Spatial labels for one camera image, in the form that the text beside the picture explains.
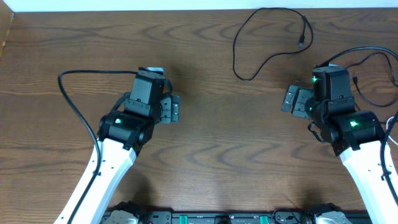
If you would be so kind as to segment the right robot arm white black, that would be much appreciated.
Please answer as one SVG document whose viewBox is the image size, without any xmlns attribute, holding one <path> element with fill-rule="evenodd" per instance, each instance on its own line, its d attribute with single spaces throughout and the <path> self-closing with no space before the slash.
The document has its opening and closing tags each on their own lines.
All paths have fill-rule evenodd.
<svg viewBox="0 0 398 224">
<path fill-rule="evenodd" d="M 373 223 L 397 223 L 397 171 L 377 116 L 356 108 L 345 67 L 313 70 L 313 88 L 289 85 L 281 110 L 309 119 L 354 179 Z"/>
</svg>

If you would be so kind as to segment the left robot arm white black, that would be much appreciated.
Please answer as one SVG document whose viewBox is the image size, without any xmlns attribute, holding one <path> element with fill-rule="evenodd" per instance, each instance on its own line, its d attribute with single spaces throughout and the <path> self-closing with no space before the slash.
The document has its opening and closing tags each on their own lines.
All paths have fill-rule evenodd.
<svg viewBox="0 0 398 224">
<path fill-rule="evenodd" d="M 93 140 L 90 161 L 57 223 L 99 223 L 120 181 L 134 164 L 158 124 L 179 121 L 179 97 L 161 67 L 139 68 L 132 90 L 123 94 L 94 132 L 67 95 L 64 71 L 59 89 Z"/>
</svg>

